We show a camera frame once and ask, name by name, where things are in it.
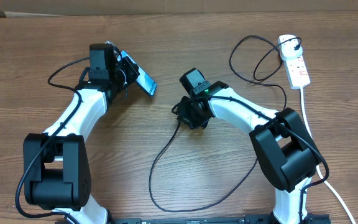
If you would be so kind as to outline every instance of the white power strip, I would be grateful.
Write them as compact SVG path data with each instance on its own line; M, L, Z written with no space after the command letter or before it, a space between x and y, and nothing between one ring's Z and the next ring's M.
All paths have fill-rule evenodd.
M288 39L294 38L294 35L291 34L285 34L281 35L278 38L278 43L280 44L283 41L286 41ZM306 69L305 61L302 57L302 47L300 47L299 50L295 50L294 46L298 44L298 40L295 39L290 40L280 46L280 56L282 60L284 61L285 65L285 71L287 72L288 80L290 82L291 89L293 90L300 90L301 95L301 110L302 110L302 116L303 116L303 122L305 123L306 129L308 130L310 136L311 131L308 124L308 120L306 117L306 110L305 110L305 100L304 100L304 94L303 94L303 87L310 84L310 78L308 71ZM323 175L321 174L320 168L317 165L316 167L317 174L320 177L320 179L323 178ZM333 192L333 194L338 198L339 202L345 209L347 216L349 216L349 219L351 220L352 224L356 224L356 221L354 220L352 213L349 211L348 207L346 206L345 202L341 198L341 196L336 192L334 187L331 186L327 181L324 181L324 183L327 185L327 187Z

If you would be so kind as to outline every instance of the robotic arm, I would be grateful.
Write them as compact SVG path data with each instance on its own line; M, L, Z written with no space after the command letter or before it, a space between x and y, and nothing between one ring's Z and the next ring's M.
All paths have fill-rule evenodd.
M178 115L178 120L195 129L206 128L208 120L215 117L249 134L262 172L275 187L276 203L272 220L279 223L299 223L300 190L311 182L316 166L321 161L307 146L293 137L286 146L280 147L277 141L288 138L288 133L277 129L272 122L254 111L229 99L242 101L269 118L276 119L316 148L298 113L290 108L278 112L258 106L239 96L223 82L211 85L195 68L185 73L180 81L191 98L184 96L174 107L176 111L173 109L173 112ZM302 204L303 219L308 215L305 203L306 199Z
M157 84L131 59L112 43L92 44L89 47L90 67L86 67L75 87L82 103L76 113L36 158L24 181L27 203L44 210L69 213L79 223L112 223L109 211L91 196L91 173L85 142L117 94L136 82L146 94L153 96ZM78 104L74 99L61 117L43 134L29 134L23 143L24 170ZM62 161L63 169L46 169L45 163Z

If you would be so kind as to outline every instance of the wood grain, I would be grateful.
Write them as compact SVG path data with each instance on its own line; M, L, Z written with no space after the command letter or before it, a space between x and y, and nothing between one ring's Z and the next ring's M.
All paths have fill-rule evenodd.
M294 33L303 38L312 83L305 90L311 130L326 158L329 182L342 195L358 222L358 11L280 12L204 15L92 16L0 19L0 223L51 223L57 217L26 220L14 208L22 174L22 142L61 115L72 93L47 85L60 66L87 56L89 44L113 41L125 49L158 83L148 98L137 86L127 100L114 105L94 127L86 143L92 194L116 218L238 217L273 209L273 187L259 165L222 204L193 213L165 213L149 198L150 166L176 126L170 108L185 90L179 77L200 69L261 106L280 110L282 92L253 86L228 66L232 48L247 35L275 41ZM269 46L244 43L234 67L252 76ZM259 75L278 64L277 55L263 62ZM87 62L70 67L56 83L75 86ZM282 68L268 82L287 91L288 106L300 112L299 92L291 90ZM212 119L208 128L182 126L155 169L152 186L165 208L196 208L215 202L240 181L255 159L249 138ZM43 212L26 205L29 212ZM349 223L343 208L325 185L308 194L307 209L330 214L333 223Z

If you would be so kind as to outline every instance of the wooden surface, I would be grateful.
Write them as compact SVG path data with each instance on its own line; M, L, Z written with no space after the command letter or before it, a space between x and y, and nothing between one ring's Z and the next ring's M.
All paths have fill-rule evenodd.
M14 192L22 175L22 142L41 133L61 115L73 93L47 85L60 66L88 55L93 43L113 41L126 50L158 83L149 98L135 85L129 97L114 105L92 130L86 143L92 194L116 218L238 217L268 213L273 187L259 165L222 204L193 213L165 213L148 193L150 166L176 126L171 107L186 92L178 81L196 67L210 82L221 80L238 94L267 108L280 110L282 92L253 86L229 69L232 48L247 35L273 42L282 34L303 38L311 76L305 90L309 123L326 158L329 182L342 195L358 221L358 11L205 14L182 16L95 16L0 19L0 223L52 223L22 218ZM244 43L233 65L252 71L269 46ZM59 74L55 83L75 86L88 62ZM278 65L269 56L260 68L266 75ZM300 112L299 92L291 90L282 68L268 82L284 86L288 106ZM246 134L218 119L204 130L182 126L161 158L152 186L165 208L196 208L217 201L250 169L254 150ZM43 212L22 204L28 212ZM307 209L330 214L333 223L349 223L338 200L325 185L308 192Z

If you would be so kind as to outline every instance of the power strip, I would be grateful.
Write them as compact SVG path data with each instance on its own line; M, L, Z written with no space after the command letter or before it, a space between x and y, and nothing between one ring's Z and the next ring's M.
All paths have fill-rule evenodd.
M278 44L294 38L294 35L285 34L278 38ZM280 56L284 61L285 71L290 82L291 89L299 90L301 87L305 87L310 84L310 78L308 70L306 69L305 61L303 60L303 49L300 47L295 50L295 46L298 45L298 40L293 39L285 42L280 46Z

